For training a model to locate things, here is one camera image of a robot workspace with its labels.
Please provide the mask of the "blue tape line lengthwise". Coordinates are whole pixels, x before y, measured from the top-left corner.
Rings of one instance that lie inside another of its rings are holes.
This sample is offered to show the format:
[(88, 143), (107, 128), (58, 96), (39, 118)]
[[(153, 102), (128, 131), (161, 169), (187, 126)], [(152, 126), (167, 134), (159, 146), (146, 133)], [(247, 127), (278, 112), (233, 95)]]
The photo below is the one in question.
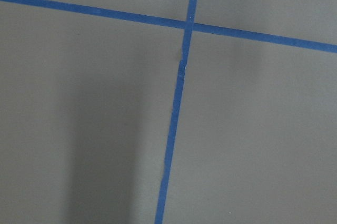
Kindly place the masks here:
[(194, 26), (195, 12), (196, 12), (197, 0), (189, 0), (185, 26), (184, 26), (184, 34), (182, 39), (182, 47), (181, 47), (181, 59), (179, 62), (179, 67), (177, 70), (176, 77), (176, 86), (174, 92), (174, 99), (172, 105), (170, 126), (168, 130), (168, 136), (166, 141), (165, 148), (165, 157), (163, 162), (163, 174), (161, 179), (161, 184), (158, 192), (158, 200), (156, 206), (155, 213), (155, 224), (160, 224), (163, 222), (166, 197), (169, 187), (169, 179), (171, 173), (171, 166), (173, 160), (174, 146), (175, 146), (175, 138), (177, 132), (177, 126), (179, 122), (179, 114), (181, 108), (181, 100), (184, 89), (185, 82), (185, 71), (189, 57), (189, 50)]

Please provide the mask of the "blue tape line crosswise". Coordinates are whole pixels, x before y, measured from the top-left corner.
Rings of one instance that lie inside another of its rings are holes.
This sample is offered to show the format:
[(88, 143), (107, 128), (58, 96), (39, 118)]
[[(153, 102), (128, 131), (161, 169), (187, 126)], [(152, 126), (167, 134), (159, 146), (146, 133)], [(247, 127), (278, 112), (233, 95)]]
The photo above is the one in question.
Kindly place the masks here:
[(93, 15), (99, 17), (113, 18), (118, 20), (145, 23), (150, 25), (165, 26), (177, 29), (184, 29), (186, 25), (191, 22), (192, 30), (201, 33), (208, 33), (214, 35), (229, 36), (235, 38), (242, 38), (246, 40), (253, 40), (259, 42), (266, 42), (278, 45), (293, 46), (305, 48), (310, 50), (336, 53), (336, 45), (316, 41), (302, 40), (298, 38), (278, 36), (272, 34), (265, 34), (259, 32), (238, 30), (234, 28), (220, 27), (214, 25), (200, 24), (194, 22), (196, 12), (197, 0), (190, 0), (187, 12), (192, 14), (192, 17), (187, 17), (185, 21), (174, 20), (170, 18), (163, 18), (157, 16), (149, 16), (144, 14), (136, 14), (129, 12), (116, 11), (112, 9), (104, 9), (100, 7), (91, 7), (85, 5), (78, 5), (72, 3), (64, 3), (50, 0), (1, 0), (2, 2), (21, 4), (27, 6), (55, 9), (59, 11), (73, 12), (85, 15)]

